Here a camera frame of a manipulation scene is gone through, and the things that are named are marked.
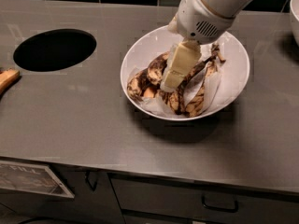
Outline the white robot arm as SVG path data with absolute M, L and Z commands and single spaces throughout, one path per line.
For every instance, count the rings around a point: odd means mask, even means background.
M 167 29 L 185 40 L 205 45 L 230 28 L 237 14 L 252 0 L 181 0 Z

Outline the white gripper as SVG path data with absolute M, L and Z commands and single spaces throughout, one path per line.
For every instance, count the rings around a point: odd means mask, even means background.
M 171 47 L 161 89 L 166 92 L 174 91 L 201 58 L 200 44 L 216 41 L 231 27 L 233 21 L 233 18 L 214 14 L 202 0 L 181 0 L 177 16 L 168 23 L 167 30 L 192 40 L 183 40 Z

